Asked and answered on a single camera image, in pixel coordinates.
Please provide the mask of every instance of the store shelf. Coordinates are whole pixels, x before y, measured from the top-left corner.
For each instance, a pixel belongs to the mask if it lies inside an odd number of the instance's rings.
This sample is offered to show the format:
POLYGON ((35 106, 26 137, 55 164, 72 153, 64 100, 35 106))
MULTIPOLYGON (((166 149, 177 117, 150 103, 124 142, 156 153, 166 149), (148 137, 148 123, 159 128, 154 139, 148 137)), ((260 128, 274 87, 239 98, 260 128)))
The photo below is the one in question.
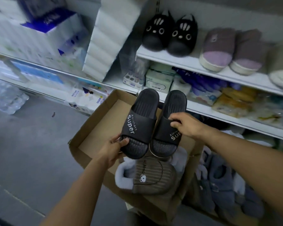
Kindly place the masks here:
POLYGON ((62 90, 46 87, 43 85, 38 85, 31 82, 27 82, 27 83, 19 82, 13 79, 9 79, 2 74, 0 74, 0 80, 3 80, 7 83, 11 83, 19 88, 26 89, 28 91, 33 91, 35 93, 39 93, 44 96, 59 100, 61 102, 64 102, 66 100, 67 93, 62 90))
MULTIPOLYGON (((164 102, 167 94, 158 92, 160 102, 164 102)), ((250 129, 265 135, 276 137, 283 140, 283 129, 275 128, 266 124, 261 124, 256 121, 251 121, 247 118, 234 118, 223 113, 213 110, 210 106, 201 104, 196 101, 188 101, 186 109, 197 114, 215 118, 230 124, 234 124, 246 129, 250 129)))
POLYGON ((73 74, 73 73, 68 73, 68 72, 64 72, 64 71, 61 71, 61 70, 53 69, 53 68, 50 68, 50 67, 46 67, 46 66, 43 66, 43 65, 40 65, 40 64, 37 64, 37 63, 29 62, 27 60, 19 59, 17 57, 5 54, 3 49, 0 50, 0 55, 9 57, 11 59, 20 60, 20 61, 23 61, 23 62, 26 62, 26 63, 29 63, 29 64, 33 64, 33 65, 36 65, 36 66, 39 66, 39 67, 47 68, 49 70, 54 70, 54 71, 57 71, 61 74, 70 75, 70 76, 73 76, 73 77, 76 77, 76 78, 79 78, 79 79, 84 79, 84 80, 87 80, 87 81, 93 81, 93 82, 99 83, 101 85, 109 86, 109 87, 112 87, 114 89, 120 89, 120 90, 129 92, 129 93, 132 93, 132 94, 138 93, 138 89, 135 89, 135 88, 123 83, 123 76, 121 74, 121 69, 120 69, 120 65, 119 65, 118 62, 115 62, 112 65, 110 71, 106 75, 106 78, 104 79, 104 81, 102 83, 100 83, 97 80, 93 79, 92 77, 86 75, 82 71, 78 71, 77 74, 73 74))
POLYGON ((283 89, 277 87, 269 80, 268 75, 264 73, 264 68, 263 70, 260 70, 259 72, 254 73, 250 76, 243 76, 233 72, 229 67, 224 68, 221 72, 218 73, 209 71, 202 67, 202 65, 199 63, 199 56, 205 35, 205 32, 199 32, 195 49, 192 54, 187 57, 174 57, 170 55, 166 50, 153 52, 146 49, 142 45, 137 50, 136 56, 139 58, 144 58, 185 70, 198 72, 204 75, 227 80, 233 83, 239 83, 245 86, 250 86, 283 96, 283 89))

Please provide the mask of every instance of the cardboard box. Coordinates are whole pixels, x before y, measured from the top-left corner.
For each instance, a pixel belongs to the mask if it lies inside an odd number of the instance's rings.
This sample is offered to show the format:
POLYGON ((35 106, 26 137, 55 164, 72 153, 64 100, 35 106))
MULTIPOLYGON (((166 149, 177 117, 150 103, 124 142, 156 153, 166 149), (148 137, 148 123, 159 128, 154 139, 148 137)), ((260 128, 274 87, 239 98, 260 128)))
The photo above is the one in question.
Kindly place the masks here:
MULTIPOLYGON (((121 132, 124 121, 135 100, 136 96, 134 95, 114 90, 72 138, 69 142, 69 149, 72 156, 83 168, 88 165, 109 137, 121 132)), ((159 117, 160 112, 161 110, 158 109, 157 117, 159 117)), ((187 150, 189 157, 185 173, 171 199, 123 192, 115 185, 114 180, 114 174, 119 165, 118 161, 106 172, 103 184, 154 222, 162 225, 170 224, 191 183, 203 148, 203 143, 187 136, 182 137, 180 145, 187 150)))

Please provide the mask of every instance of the gray floor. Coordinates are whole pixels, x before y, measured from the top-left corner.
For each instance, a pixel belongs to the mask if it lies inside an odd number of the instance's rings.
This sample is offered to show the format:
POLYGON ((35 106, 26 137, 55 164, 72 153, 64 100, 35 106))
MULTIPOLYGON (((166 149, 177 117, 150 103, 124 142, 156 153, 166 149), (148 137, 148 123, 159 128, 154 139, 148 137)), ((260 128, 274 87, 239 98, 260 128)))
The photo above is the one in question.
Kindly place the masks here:
MULTIPOLYGON (((0 112, 0 218, 14 226, 37 226, 50 212, 83 171, 67 142, 86 119, 34 97, 12 116, 0 112)), ((124 225, 126 212, 124 201, 102 186, 91 225, 124 225)), ((181 206, 174 225, 191 224, 221 225, 181 206)))

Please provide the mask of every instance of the hand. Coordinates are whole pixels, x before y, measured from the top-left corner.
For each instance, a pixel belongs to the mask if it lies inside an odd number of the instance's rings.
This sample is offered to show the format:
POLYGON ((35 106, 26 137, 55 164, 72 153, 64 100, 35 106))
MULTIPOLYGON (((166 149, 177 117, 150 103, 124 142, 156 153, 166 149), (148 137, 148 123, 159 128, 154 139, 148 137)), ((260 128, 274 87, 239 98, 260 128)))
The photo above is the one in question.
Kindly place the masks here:
POLYGON ((121 147, 126 146, 129 143, 129 139, 123 139, 119 141, 121 134, 110 138, 98 152, 96 159, 103 160, 107 165, 107 169, 112 167, 115 161, 121 157, 124 157, 124 153, 120 151, 121 147))
POLYGON ((201 123, 199 120, 194 118, 191 114, 188 113, 172 113, 169 117, 170 120, 178 120, 173 121, 171 126, 173 128, 177 128, 183 135, 189 137, 195 137, 197 139, 201 138, 201 135, 206 132, 207 129, 211 128, 204 123, 201 123))

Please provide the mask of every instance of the black slide sandal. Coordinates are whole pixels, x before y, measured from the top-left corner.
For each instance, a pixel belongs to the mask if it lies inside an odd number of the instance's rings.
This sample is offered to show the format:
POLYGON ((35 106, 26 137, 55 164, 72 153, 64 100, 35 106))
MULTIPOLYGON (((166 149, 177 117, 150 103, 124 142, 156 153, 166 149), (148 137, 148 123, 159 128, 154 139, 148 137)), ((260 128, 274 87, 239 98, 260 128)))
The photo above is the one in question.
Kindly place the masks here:
POLYGON ((172 113, 185 112, 186 104, 187 99, 183 92, 172 90, 168 93, 150 142, 150 151, 153 155, 166 158, 176 151, 181 133, 170 126, 172 120, 168 118, 172 113))
POLYGON ((158 103, 159 94, 153 89, 144 89, 132 105, 120 138, 123 140, 128 137, 130 140, 121 148, 129 158, 140 159, 147 153, 156 123, 158 103))

